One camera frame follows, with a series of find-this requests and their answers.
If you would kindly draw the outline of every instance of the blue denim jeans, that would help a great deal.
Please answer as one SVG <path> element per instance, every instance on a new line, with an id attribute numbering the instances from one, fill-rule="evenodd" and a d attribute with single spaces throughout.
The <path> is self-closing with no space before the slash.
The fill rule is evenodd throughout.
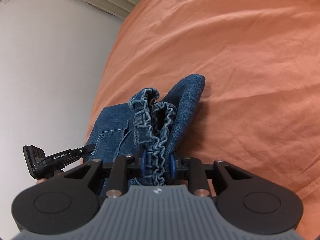
<path id="1" fill-rule="evenodd" d="M 87 144 L 96 145 L 84 161 L 116 157 L 147 149 L 146 171 L 130 184 L 162 186 L 171 179 L 170 155 L 177 149 L 204 89 L 205 78 L 192 74 L 179 81 L 163 98 L 158 90 L 142 89 L 127 104 L 105 107 L 92 129 Z"/>

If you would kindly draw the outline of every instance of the jeans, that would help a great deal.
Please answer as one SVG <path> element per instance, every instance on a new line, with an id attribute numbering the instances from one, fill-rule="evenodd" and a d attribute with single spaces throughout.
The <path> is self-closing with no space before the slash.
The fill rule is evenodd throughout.
<path id="1" fill-rule="evenodd" d="M 163 98 L 158 90 L 145 88 L 127 104 L 105 107 L 92 129 L 87 144 L 96 145 L 84 161 L 100 158 L 104 163 L 116 157 L 147 150 L 145 176 L 133 185 L 162 186 L 170 183 L 170 155 L 177 149 L 204 89 L 205 78 L 192 74 L 180 80 Z"/>

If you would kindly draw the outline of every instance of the denim fabric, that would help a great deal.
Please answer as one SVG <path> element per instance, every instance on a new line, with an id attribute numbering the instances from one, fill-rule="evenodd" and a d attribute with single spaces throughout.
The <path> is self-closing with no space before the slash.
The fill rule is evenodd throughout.
<path id="1" fill-rule="evenodd" d="M 113 162 L 117 156 L 135 154 L 140 146 L 147 149 L 146 172 L 135 185 L 166 185 L 170 182 L 170 155 L 178 147 L 200 100 L 205 78 L 192 74 L 179 81 L 163 98 L 158 90 L 142 89 L 128 104 L 105 107 L 87 144 L 95 143 L 84 161 L 100 158 Z"/>

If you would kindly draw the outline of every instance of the black robotic device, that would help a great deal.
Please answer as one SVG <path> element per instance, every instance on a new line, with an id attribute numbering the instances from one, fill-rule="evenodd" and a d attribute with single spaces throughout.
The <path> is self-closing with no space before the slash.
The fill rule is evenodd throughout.
<path id="1" fill-rule="evenodd" d="M 93 159 L 59 176 L 56 170 L 91 153 L 95 145 L 49 157 L 34 146 L 24 155 L 35 179 L 50 178 L 21 192 L 12 216 L 22 239 L 302 239 L 295 233 L 303 213 L 290 190 L 225 161 L 202 164 L 171 155 L 175 186 L 130 186 L 145 172 L 146 151 Z M 106 195 L 100 196 L 108 178 Z M 208 179 L 217 196 L 212 197 Z"/>

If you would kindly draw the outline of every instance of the gray gripper base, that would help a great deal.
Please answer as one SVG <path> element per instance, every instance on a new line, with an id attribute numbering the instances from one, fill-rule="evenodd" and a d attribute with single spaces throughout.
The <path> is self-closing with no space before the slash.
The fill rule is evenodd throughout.
<path id="1" fill-rule="evenodd" d="M 212 199 L 179 186 L 131 186 L 119 198 L 106 199 L 97 215 L 77 230 L 61 235 L 22 231 L 13 240 L 302 240 L 292 229 L 255 235 L 227 222 Z"/>

